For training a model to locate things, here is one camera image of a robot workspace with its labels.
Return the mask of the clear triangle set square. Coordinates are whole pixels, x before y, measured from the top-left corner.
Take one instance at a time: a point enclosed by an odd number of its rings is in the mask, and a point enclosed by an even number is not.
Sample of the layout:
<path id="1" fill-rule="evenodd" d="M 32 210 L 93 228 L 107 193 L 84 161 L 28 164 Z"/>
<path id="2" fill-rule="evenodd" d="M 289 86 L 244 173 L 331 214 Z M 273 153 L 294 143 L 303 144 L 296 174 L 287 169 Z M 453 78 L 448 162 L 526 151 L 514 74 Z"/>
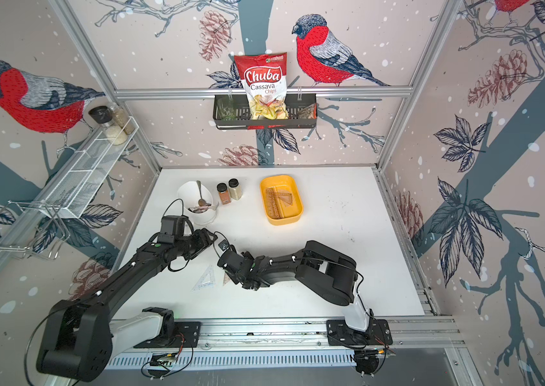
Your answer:
<path id="1" fill-rule="evenodd" d="M 214 267 L 209 265 L 202 276 L 198 279 L 194 285 L 192 291 L 199 291 L 207 288 L 214 288 L 216 285 Z"/>

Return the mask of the pink long stencil ruler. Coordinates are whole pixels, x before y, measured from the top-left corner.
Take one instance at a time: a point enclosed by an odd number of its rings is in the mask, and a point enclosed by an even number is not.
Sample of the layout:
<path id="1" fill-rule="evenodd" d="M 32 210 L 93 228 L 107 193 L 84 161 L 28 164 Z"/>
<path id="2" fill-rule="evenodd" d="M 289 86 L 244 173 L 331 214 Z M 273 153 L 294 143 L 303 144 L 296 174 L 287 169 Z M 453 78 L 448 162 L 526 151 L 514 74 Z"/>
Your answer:
<path id="1" fill-rule="evenodd" d="M 277 204 L 277 196 L 274 188 L 267 188 L 265 190 L 265 202 L 267 208 L 267 216 L 271 219 L 279 220 L 281 214 Z"/>

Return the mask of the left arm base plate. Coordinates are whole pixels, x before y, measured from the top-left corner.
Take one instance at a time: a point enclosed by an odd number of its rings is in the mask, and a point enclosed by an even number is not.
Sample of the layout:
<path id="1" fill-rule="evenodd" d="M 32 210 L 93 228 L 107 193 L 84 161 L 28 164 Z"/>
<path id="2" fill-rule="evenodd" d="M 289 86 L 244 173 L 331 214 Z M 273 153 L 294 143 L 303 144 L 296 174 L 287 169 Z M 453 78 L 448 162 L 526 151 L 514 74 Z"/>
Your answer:
<path id="1" fill-rule="evenodd" d="M 135 348 L 195 348 L 198 345 L 202 323 L 200 321 L 176 321 L 174 312 L 161 307 L 148 307 L 143 313 L 161 317 L 161 324 L 155 336 L 135 345 Z"/>

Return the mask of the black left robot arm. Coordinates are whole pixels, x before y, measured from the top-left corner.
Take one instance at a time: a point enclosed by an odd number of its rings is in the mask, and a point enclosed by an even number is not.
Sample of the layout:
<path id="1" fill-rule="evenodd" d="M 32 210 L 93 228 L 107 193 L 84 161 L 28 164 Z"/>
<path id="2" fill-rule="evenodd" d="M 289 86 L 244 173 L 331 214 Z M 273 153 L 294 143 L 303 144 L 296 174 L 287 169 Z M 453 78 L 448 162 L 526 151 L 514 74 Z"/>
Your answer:
<path id="1" fill-rule="evenodd" d="M 40 373 L 77 381 L 93 381 L 118 347 L 111 332 L 116 312 L 149 279 L 178 257 L 195 259 L 217 236 L 195 229 L 187 216 L 164 216 L 161 231 L 140 246 L 133 257 L 106 281 L 74 301 L 56 303 L 47 319 L 37 355 Z"/>

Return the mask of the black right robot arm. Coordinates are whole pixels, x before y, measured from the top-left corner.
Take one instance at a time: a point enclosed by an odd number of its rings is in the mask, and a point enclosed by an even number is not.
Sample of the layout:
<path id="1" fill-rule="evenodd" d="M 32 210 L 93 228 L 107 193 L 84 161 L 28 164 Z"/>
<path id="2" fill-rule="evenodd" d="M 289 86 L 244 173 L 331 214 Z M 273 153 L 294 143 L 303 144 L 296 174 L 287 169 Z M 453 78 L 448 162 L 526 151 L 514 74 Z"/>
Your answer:
<path id="1" fill-rule="evenodd" d="M 257 291 L 280 282 L 298 281 L 320 298 L 343 307 L 346 326 L 366 332 L 370 315 L 359 297 L 362 276 L 356 261 L 318 241 L 307 241 L 305 247 L 281 257 L 253 257 L 238 253 L 224 240 L 219 244 L 218 267 L 233 283 L 245 290 Z"/>

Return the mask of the yellow plastic storage box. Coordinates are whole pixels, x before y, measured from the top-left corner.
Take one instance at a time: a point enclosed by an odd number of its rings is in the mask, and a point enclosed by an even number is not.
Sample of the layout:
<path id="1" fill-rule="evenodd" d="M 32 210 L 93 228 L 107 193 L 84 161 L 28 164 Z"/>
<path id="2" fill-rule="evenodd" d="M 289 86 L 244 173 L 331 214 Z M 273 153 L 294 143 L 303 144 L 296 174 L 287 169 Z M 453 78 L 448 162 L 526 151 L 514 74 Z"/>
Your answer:
<path id="1" fill-rule="evenodd" d="M 292 176 L 270 176 L 264 178 L 259 186 L 265 214 L 271 225 L 290 225 L 300 220 L 304 207 Z"/>

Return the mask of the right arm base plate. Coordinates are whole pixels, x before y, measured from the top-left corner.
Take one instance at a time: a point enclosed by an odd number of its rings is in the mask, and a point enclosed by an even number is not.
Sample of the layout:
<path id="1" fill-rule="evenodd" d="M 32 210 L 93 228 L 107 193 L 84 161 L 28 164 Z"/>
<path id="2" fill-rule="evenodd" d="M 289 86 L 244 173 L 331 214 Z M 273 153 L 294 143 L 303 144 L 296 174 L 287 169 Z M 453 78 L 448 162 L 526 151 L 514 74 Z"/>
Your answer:
<path id="1" fill-rule="evenodd" d="M 366 331 L 358 331 L 346 325 L 343 319 L 326 321 L 326 336 L 330 346 L 362 349 L 367 346 L 391 346 L 393 339 L 388 321 L 371 319 Z"/>

